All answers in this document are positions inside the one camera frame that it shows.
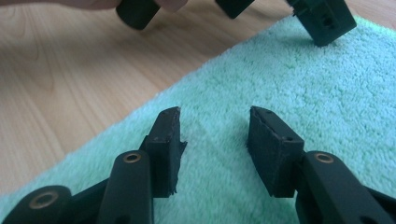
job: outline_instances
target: screw hole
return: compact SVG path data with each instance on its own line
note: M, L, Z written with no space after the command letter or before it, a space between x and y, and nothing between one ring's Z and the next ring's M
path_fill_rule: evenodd
M141 158L142 158L142 156L140 154L133 152L133 153L125 155L123 160L125 162L132 163L132 162L140 161Z
M59 195L55 190L40 193L30 201L29 207L32 209L42 209L55 203L58 198Z
M377 224L377 222L370 217L361 217L361 223L364 224Z
M327 154L324 154L324 153L315 154L315 158L318 161L321 161L323 163L333 163L334 162L334 158L333 157L331 157L331 156L329 156Z

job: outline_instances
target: terry cloth towel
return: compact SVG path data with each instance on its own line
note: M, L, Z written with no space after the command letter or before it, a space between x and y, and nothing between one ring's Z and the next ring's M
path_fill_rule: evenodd
M155 223L298 223L294 199L268 195L248 154L249 109L276 112L306 151L335 154L362 184L396 197L396 33L358 27L318 48L288 17L225 51L109 127L27 186L0 199L3 220L47 185L80 192L138 149L158 113L181 107L177 194L154 199Z

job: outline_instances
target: black clamp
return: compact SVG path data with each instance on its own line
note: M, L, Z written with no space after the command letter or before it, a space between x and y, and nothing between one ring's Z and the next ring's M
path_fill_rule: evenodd
M108 179L74 196L63 186L26 195L4 224L153 223L153 198L176 192L181 155L180 109L162 111L138 150L120 154Z
M304 152L304 140L274 112L253 106L248 152L268 193L298 191L300 223L395 223L396 200L364 187L336 156Z
M216 0L231 19L235 19L254 0ZM294 15L311 35L315 45L322 47L356 27L344 0L287 0ZM117 7L120 18L129 26L143 30L160 7L153 0L123 0Z

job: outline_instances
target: black plastic arm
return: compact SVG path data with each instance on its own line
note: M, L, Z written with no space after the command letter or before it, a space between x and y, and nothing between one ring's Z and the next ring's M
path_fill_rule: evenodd
M274 112L253 106L248 151L270 195L296 199L301 223L394 223L396 200L364 187L336 156L304 152Z
M145 151L129 151L116 158L96 223L153 223L150 164Z
M63 186L37 189L20 200L3 223L153 223L153 198L176 192L187 145L180 142L179 117L179 107L161 112L139 150L115 159L108 179L74 196Z

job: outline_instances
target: finger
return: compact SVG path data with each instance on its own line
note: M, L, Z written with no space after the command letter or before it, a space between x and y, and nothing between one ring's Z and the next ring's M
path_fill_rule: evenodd
M176 12L187 4L187 0L154 0L160 7Z

